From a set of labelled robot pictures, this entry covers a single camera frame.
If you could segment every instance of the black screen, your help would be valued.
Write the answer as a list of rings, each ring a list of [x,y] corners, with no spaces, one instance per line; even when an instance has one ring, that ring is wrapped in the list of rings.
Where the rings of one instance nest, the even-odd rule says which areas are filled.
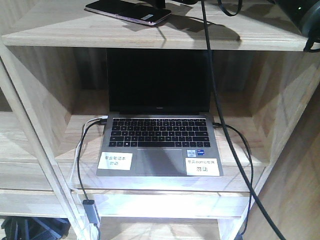
[[[210,107],[205,50],[107,49],[110,111],[195,114]]]

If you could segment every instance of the intel sticker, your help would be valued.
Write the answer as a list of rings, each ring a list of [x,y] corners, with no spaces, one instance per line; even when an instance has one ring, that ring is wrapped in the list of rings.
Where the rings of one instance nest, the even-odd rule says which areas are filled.
[[[203,155],[205,155],[205,150],[203,150],[203,149],[198,149],[198,150],[196,151],[196,153],[197,153],[199,156],[203,156]]]
[[[197,156],[196,150],[187,150],[186,155],[188,156],[188,158],[195,158]]]

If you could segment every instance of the black device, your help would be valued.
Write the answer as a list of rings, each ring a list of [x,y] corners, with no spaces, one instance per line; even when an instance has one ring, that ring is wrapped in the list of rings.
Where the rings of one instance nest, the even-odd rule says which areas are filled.
[[[305,52],[320,52],[311,49],[320,43],[320,0],[275,0],[303,36],[308,38]]]
[[[154,26],[167,18],[171,11],[121,0],[99,0],[85,6],[85,10],[109,17]]]

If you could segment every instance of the shelf compartment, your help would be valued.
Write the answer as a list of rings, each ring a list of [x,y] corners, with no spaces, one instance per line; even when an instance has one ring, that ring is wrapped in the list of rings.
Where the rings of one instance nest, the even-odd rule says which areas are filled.
[[[92,0],[40,0],[3,35],[7,46],[206,49],[201,4],[166,1],[172,11],[156,27],[84,11]],[[244,1],[235,17],[206,1],[212,49],[302,51],[306,38],[265,0]]]

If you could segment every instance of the black cable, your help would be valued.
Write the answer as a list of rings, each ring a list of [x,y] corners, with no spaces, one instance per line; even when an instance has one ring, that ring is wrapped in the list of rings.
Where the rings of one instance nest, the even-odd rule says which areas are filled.
[[[208,63],[209,63],[209,67],[210,67],[210,73],[211,73],[211,78],[212,78],[212,83],[213,83],[213,94],[214,94],[214,100],[215,100],[215,104],[216,104],[216,109],[221,121],[221,125],[222,125],[222,129],[225,135],[225,138],[228,142],[228,145],[230,147],[230,150],[232,152],[232,155],[234,157],[234,160],[239,168],[239,171],[245,181],[245,184],[247,185],[249,191],[251,192],[256,204],[258,205],[261,213],[263,214],[264,218],[267,220],[267,222],[269,223],[269,225],[271,226],[271,228],[273,229],[273,231],[276,233],[276,235],[281,239],[281,240],[286,240],[285,237],[282,235],[282,233],[279,231],[279,229],[277,228],[277,226],[275,225],[275,223],[272,221],[272,219],[270,218],[270,216],[268,215],[267,211],[265,210],[264,206],[262,205],[261,201],[259,200],[255,190],[253,189],[253,187],[250,185],[250,182],[246,176],[246,173],[244,171],[244,169],[242,168],[242,165],[239,161],[238,155],[236,153],[236,150],[232,144],[232,141],[230,139],[230,135],[228,133],[228,129],[226,127],[226,123],[225,123],[225,119],[223,117],[223,113],[222,113],[222,108],[221,108],[221,104],[220,104],[220,100],[218,97],[218,91],[217,91],[217,87],[216,87],[216,82],[214,79],[214,67],[213,67],[213,58],[212,58],[212,51],[211,51],[211,47],[210,47],[210,40],[209,40],[209,31],[208,31],[208,26],[207,26],[207,16],[206,16],[206,9],[205,9],[205,1],[201,0],[201,7],[202,7],[202,15],[203,15],[203,24],[204,24],[204,32],[205,32],[205,40],[206,40],[206,46],[207,46],[207,52],[208,52]]]
[[[81,141],[80,141],[80,144],[79,144],[79,151],[78,151],[78,156],[76,156],[76,167],[77,167],[77,173],[78,173],[78,179],[79,179],[79,182],[80,182],[80,186],[81,186],[81,189],[83,191],[83,194],[85,196],[85,199],[87,201],[89,201],[89,198],[88,198],[88,195],[86,193],[86,190],[84,188],[84,185],[82,184],[82,181],[81,181],[81,176],[80,176],[80,153],[81,153],[81,148],[82,148],[82,145],[84,144],[84,140],[85,140],[85,136],[89,130],[89,128],[91,128],[93,125],[97,125],[99,124],[100,121],[95,121],[93,123],[91,123],[85,130],[84,130],[84,133],[81,137]]]
[[[214,122],[213,124],[213,127],[216,127],[216,128],[222,128],[222,124],[221,123],[218,123],[218,122]],[[250,149],[250,146],[249,146],[249,143],[247,141],[247,139],[245,138],[245,136],[239,132],[237,129],[235,129],[234,127],[226,124],[225,125],[227,128],[230,128],[232,129],[233,131],[235,131],[241,138],[243,144],[244,144],[244,147],[246,149],[246,152],[248,154],[248,160],[249,160],[249,163],[250,163],[250,168],[251,168],[251,178],[250,178],[250,184],[252,186],[253,182],[254,182],[254,164],[252,162],[252,157],[251,157],[251,149]],[[248,227],[248,220],[249,220],[249,214],[250,214],[250,206],[251,206],[251,201],[252,201],[252,194],[251,192],[249,193],[249,203],[248,203],[248,210],[246,212],[246,217],[245,217],[245,220],[244,220],[244,228],[243,228],[243,231],[240,233],[240,235],[244,235],[246,230],[247,230],[247,227]]]
[[[222,12],[224,12],[225,15],[229,16],[229,17],[233,17],[235,15],[237,15],[240,11],[241,11],[241,8],[242,8],[242,0],[238,0],[238,8],[236,10],[235,13],[230,13],[224,6],[224,4],[222,3],[221,0],[217,0],[218,1],[218,6],[219,8],[221,9]]]
[[[101,231],[100,231],[100,228],[98,227],[98,224],[93,224],[93,225],[96,227],[98,231],[98,240],[101,240]]]

